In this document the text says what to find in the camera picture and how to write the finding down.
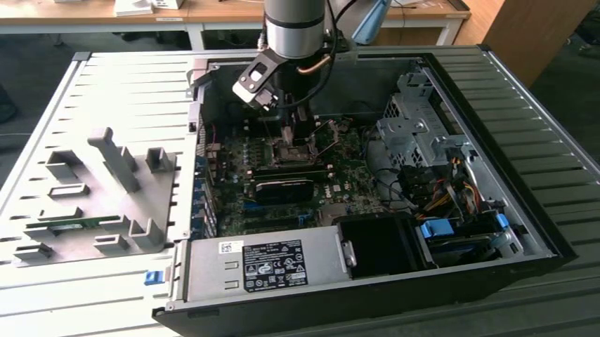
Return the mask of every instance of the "desk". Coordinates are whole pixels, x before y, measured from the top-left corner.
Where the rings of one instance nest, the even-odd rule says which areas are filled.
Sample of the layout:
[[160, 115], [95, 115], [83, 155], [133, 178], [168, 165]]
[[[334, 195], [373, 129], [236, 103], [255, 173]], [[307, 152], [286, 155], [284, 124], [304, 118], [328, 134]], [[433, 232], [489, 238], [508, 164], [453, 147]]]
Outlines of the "desk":
[[177, 10], [115, 17], [115, 0], [1, 0], [0, 34], [184, 31], [189, 3]]
[[596, 0], [463, 0], [470, 7], [455, 44], [486, 44], [530, 86]]
[[[346, 0], [331, 3], [344, 4]], [[390, 8], [382, 28], [441, 28], [433, 43], [438, 46], [451, 45], [459, 25], [467, 19], [469, 11], [457, 11], [446, 0], [429, 0], [429, 5], [415, 4], [415, 9]], [[240, 0], [193, 0], [189, 2], [187, 16], [187, 33], [195, 51], [204, 50], [201, 32], [219, 29], [260, 29], [262, 4]], [[386, 30], [386, 35], [397, 34], [397, 30]], [[379, 44], [395, 44], [385, 37]]]
[[[433, 6], [391, 8], [383, 28], [438, 27], [435, 44], [449, 45], [469, 17], [445, 0]], [[83, 0], [54, 4], [52, 0], [2, 0], [0, 34], [187, 31], [192, 50], [204, 50], [201, 32], [218, 29], [260, 29], [262, 4], [240, 0], [185, 0], [179, 10], [155, 9], [153, 14], [116, 18], [113, 0]]]

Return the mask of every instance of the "gray carpet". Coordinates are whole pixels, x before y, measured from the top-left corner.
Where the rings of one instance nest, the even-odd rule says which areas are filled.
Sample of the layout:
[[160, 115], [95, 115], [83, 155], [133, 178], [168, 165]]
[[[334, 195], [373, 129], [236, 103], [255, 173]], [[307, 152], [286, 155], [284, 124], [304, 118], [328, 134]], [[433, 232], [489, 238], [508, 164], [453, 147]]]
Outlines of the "gray carpet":
[[[107, 33], [64, 34], [63, 46], [48, 35], [0, 35], [0, 84], [20, 114], [0, 124], [0, 134], [30, 133], [76, 51], [164, 51], [152, 37], [125, 42]], [[548, 66], [532, 92], [589, 154], [600, 158], [600, 59], [578, 55], [578, 39], [565, 46]], [[0, 136], [0, 185], [18, 157], [26, 136]]]

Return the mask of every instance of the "black wire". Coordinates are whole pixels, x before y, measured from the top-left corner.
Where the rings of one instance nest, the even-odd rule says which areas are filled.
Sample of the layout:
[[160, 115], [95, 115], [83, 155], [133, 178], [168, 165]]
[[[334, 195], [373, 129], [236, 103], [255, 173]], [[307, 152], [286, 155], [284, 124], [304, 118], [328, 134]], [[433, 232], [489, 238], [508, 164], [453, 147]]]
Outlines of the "black wire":
[[[401, 184], [401, 181], [399, 181], [399, 180], [395, 180], [395, 181], [390, 184], [390, 187], [394, 186], [394, 183]], [[391, 188], [390, 188], [387, 191], [389, 191], [389, 198], [390, 198], [390, 200], [393, 201], [393, 199], [391, 199]]]
[[302, 99], [296, 100], [295, 102], [292, 102], [290, 104], [275, 105], [274, 108], [291, 109], [294, 107], [299, 107], [304, 102], [311, 100], [316, 96], [316, 94], [320, 92], [320, 90], [324, 88], [324, 85], [328, 82], [328, 78], [331, 77], [331, 70], [334, 68], [334, 63], [335, 63], [335, 53], [336, 53], [335, 49], [338, 48], [338, 21], [339, 21], [342, 15], [346, 13], [347, 9], [355, 4], [356, 1], [358, 0], [351, 0], [350, 2], [347, 2], [346, 6], [343, 6], [343, 8], [340, 9], [338, 15], [334, 15], [331, 1], [327, 0], [327, 10], [328, 10], [328, 16], [331, 17], [331, 26], [332, 26], [331, 38], [334, 39], [334, 43], [331, 46], [331, 52], [328, 53], [328, 57], [331, 58], [331, 60], [328, 61], [327, 72], [324, 73], [324, 76], [320, 78], [320, 81], [316, 84], [316, 86], [308, 91], [308, 93], [306, 94], [306, 96]]
[[339, 22], [339, 19], [342, 17], [342, 15], [346, 13], [346, 11], [350, 9], [350, 7], [355, 4], [358, 0], [350, 0], [346, 4], [346, 6], [343, 6], [343, 8], [340, 9], [338, 16], [335, 16], [335, 24]]
[[395, 2], [397, 4], [401, 5], [401, 10], [402, 10], [402, 28], [401, 28], [401, 36], [399, 36], [399, 39], [398, 39], [398, 41], [397, 41], [398, 46], [401, 46], [401, 45], [402, 45], [402, 38], [403, 38], [403, 29], [406, 28], [406, 16], [405, 16], [405, 14], [403, 14], [403, 4], [401, 4], [401, 3], [398, 2], [398, 0], [394, 0], [394, 2]]
[[406, 200], [406, 198], [405, 198], [402, 192], [398, 191], [397, 189], [394, 189], [394, 188], [391, 187], [391, 185], [383, 183], [383, 181], [382, 181], [379, 178], [377, 178], [377, 177], [375, 177], [375, 182], [377, 182], [379, 185], [383, 185], [383, 187], [387, 188], [387, 189], [390, 190], [390, 193], [391, 193], [391, 192], [395, 193], [395, 194], [398, 195], [398, 197], [401, 198], [401, 200]]
[[375, 130], [375, 127], [377, 127], [377, 124], [369, 130], [369, 133], [366, 134], [366, 142], [365, 142], [365, 166], [366, 166], [366, 170], [369, 171], [370, 174], [373, 174], [373, 172], [371, 172], [371, 168], [369, 167], [369, 162], [366, 160], [366, 154], [369, 153], [369, 143], [371, 141], [371, 133]]

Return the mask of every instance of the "wooden table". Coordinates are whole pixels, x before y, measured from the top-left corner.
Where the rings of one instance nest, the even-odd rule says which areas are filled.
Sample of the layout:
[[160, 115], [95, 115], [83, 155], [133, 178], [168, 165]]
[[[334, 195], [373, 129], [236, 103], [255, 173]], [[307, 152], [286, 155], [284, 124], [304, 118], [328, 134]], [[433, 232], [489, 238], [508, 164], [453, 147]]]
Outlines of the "wooden table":
[[185, 30], [191, 1], [179, 10], [115, 17], [115, 0], [0, 0], [0, 34], [153, 32]]
[[[347, 0], [331, 0], [336, 11], [347, 3]], [[469, 11], [457, 11], [447, 0], [427, 0], [426, 4], [414, 4], [415, 9], [390, 8], [383, 22], [378, 44], [395, 44], [399, 37], [407, 44], [415, 44], [429, 32], [433, 39], [422, 39], [421, 44], [451, 45], [457, 36], [459, 25], [467, 19]], [[350, 9], [344, 16], [351, 16]], [[189, 2], [187, 16], [187, 32], [193, 50], [203, 50], [201, 32], [219, 29], [260, 29], [262, 4], [242, 0], [193, 0]], [[398, 34], [398, 28], [417, 28], [418, 32]]]
[[[336, 8], [346, 0], [334, 0]], [[262, 4], [240, 0], [185, 0], [179, 10], [155, 9], [153, 14], [115, 17], [113, 0], [83, 0], [56, 4], [52, 0], [1, 0], [0, 34], [187, 31], [195, 51], [204, 50], [205, 30], [259, 29]], [[438, 45], [451, 44], [469, 17], [446, 0], [429, 0], [415, 9], [391, 8], [385, 32], [395, 28], [437, 29]]]

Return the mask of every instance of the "warning label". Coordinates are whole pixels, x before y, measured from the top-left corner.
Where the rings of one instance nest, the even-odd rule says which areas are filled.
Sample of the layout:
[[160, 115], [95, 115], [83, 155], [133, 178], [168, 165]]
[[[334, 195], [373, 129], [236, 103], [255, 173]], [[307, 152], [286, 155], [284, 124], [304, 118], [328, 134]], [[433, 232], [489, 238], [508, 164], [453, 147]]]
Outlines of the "warning label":
[[300, 240], [243, 246], [243, 288], [248, 293], [306, 284]]

